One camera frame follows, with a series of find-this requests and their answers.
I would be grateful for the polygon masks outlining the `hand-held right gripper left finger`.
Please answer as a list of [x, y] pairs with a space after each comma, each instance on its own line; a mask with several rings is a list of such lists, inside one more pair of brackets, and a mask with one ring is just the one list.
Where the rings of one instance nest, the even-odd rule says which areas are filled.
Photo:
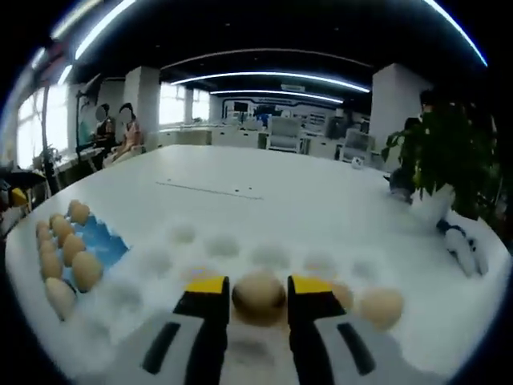
[[172, 312], [130, 334], [109, 366], [79, 384], [218, 384], [228, 345], [227, 276], [189, 283]]

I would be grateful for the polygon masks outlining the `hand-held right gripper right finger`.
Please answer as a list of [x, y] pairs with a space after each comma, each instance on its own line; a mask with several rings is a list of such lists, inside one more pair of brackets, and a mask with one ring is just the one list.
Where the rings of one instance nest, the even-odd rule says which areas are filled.
[[346, 312], [328, 282], [290, 275], [289, 345], [301, 384], [440, 384], [410, 365], [394, 338]]

